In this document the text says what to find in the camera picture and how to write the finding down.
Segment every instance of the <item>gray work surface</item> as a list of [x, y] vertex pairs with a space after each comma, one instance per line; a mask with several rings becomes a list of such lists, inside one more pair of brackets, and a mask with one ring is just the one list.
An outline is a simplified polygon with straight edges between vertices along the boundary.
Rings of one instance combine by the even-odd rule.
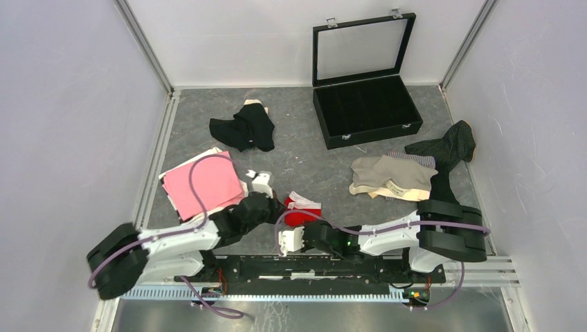
[[[279, 199], [292, 190], [322, 203], [322, 215], [336, 225], [378, 224], [405, 216], [416, 208], [408, 201], [386, 201], [367, 194], [353, 196], [351, 162], [364, 156], [380, 156], [389, 151], [404, 151], [413, 142], [440, 138], [451, 126], [451, 118], [436, 86], [408, 86], [408, 91], [424, 120], [416, 135], [371, 142], [352, 147], [326, 150], [322, 131], [312, 103], [312, 88], [198, 89], [181, 92], [162, 171], [210, 149], [228, 150], [248, 169], [273, 174], [273, 189]], [[259, 99], [269, 108], [276, 126], [275, 149], [263, 152], [250, 149], [238, 152], [210, 135], [211, 118], [232, 119], [245, 99]], [[237, 167], [242, 178], [245, 169]], [[166, 228], [179, 224], [165, 191], [158, 185], [148, 228]], [[451, 172], [451, 187], [463, 205], [478, 208], [471, 178], [464, 162]], [[264, 224], [229, 247], [215, 250], [220, 255], [275, 254], [273, 226]]]
[[[432, 303], [452, 292], [433, 288]], [[423, 313], [410, 313], [403, 304], [392, 303], [218, 302], [215, 306], [237, 309], [246, 316], [227, 320], [186, 301], [122, 300], [112, 331], [512, 331], [499, 288], [464, 288], [450, 304]]]

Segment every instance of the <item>metal latch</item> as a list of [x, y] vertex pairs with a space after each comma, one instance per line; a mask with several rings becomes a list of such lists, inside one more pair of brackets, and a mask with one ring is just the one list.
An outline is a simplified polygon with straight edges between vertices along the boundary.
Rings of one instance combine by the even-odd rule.
[[338, 24], [336, 24], [336, 17], [329, 17], [326, 19], [326, 24], [328, 24], [328, 28], [335, 28], [338, 26]]
[[391, 17], [393, 17], [394, 19], [401, 19], [404, 18], [401, 13], [399, 12], [399, 9], [395, 8], [392, 9], [390, 12]]

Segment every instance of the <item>clothing tag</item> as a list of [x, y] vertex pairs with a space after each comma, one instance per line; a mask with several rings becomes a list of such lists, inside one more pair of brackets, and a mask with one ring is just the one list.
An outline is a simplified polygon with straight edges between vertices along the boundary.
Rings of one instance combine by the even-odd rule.
[[386, 181], [385, 182], [385, 186], [387, 187], [387, 189], [389, 189], [394, 195], [397, 196], [403, 196], [407, 190], [398, 187], [397, 185], [395, 185], [395, 183], [391, 182], [391, 181]]

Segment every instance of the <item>pink cloth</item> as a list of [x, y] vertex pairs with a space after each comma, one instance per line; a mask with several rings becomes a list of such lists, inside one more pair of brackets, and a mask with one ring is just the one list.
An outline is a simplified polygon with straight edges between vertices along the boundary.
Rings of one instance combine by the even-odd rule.
[[[231, 156], [228, 151], [219, 154]], [[172, 169], [163, 178], [163, 189], [171, 197], [183, 221], [203, 212], [188, 182], [192, 165], [193, 163], [188, 163]], [[207, 158], [201, 161], [194, 169], [192, 182], [207, 211], [237, 204], [244, 198], [233, 164], [223, 158]]]

